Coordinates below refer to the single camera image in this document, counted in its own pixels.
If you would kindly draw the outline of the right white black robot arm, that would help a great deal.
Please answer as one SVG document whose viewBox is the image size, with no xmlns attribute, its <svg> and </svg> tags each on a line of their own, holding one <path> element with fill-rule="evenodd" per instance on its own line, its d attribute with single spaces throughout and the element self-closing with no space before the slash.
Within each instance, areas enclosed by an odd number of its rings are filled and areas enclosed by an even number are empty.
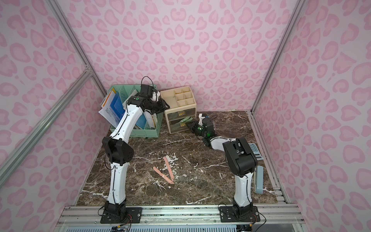
<svg viewBox="0 0 371 232">
<path fill-rule="evenodd" d="M 186 125 L 202 139 L 206 147 L 225 152 L 227 165 L 235 177 L 232 207 L 235 216 L 254 214 L 258 217 L 258 209 L 253 205 L 251 197 L 251 184 L 258 161 L 246 139 L 217 135 L 214 131 L 213 119 L 205 114 L 199 114 L 199 120 L 187 122 Z"/>
</svg>

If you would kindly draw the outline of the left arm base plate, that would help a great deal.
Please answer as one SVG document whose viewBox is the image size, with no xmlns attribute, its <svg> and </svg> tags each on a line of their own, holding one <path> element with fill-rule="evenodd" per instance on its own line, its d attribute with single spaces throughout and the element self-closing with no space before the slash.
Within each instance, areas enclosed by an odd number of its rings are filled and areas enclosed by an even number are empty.
<svg viewBox="0 0 371 232">
<path fill-rule="evenodd" d="M 140 223 L 142 207 L 128 207 L 119 210 L 105 209 L 100 219 L 101 224 Z"/>
</svg>

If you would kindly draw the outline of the beige three-drawer organizer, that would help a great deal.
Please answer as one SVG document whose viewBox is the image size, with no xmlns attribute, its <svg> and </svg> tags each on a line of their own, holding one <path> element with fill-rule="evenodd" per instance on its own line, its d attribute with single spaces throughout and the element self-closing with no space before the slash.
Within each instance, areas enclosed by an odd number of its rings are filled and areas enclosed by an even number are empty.
<svg viewBox="0 0 371 232">
<path fill-rule="evenodd" d="M 170 106 L 164 115 L 170 134 L 188 130 L 188 127 L 179 127 L 177 123 L 186 117 L 196 118 L 197 104 L 190 86 L 163 90 L 162 99 Z"/>
</svg>

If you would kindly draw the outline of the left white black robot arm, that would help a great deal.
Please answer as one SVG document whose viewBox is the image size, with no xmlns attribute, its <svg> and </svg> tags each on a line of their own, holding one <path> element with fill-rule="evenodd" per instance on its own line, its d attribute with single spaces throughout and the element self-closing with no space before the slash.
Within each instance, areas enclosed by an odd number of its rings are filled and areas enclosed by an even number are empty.
<svg viewBox="0 0 371 232">
<path fill-rule="evenodd" d="M 109 137 L 104 137 L 102 145 L 111 167 L 111 181 L 108 199 L 103 207 L 103 218 L 108 222 L 123 221 L 126 210 L 126 178 L 129 163 L 134 156 L 128 144 L 130 135 L 138 119 L 144 113 L 153 116 L 169 108 L 153 85 L 141 84 L 138 93 L 130 96 L 119 124 Z"/>
</svg>

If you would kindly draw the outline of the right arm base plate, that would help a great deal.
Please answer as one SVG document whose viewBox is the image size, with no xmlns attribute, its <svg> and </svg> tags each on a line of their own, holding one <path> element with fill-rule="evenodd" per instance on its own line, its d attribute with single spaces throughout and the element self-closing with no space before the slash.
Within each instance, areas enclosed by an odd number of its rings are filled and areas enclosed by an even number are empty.
<svg viewBox="0 0 371 232">
<path fill-rule="evenodd" d="M 218 206 L 221 222 L 260 222 L 260 214 L 256 206 L 239 207 L 237 205 Z"/>
</svg>

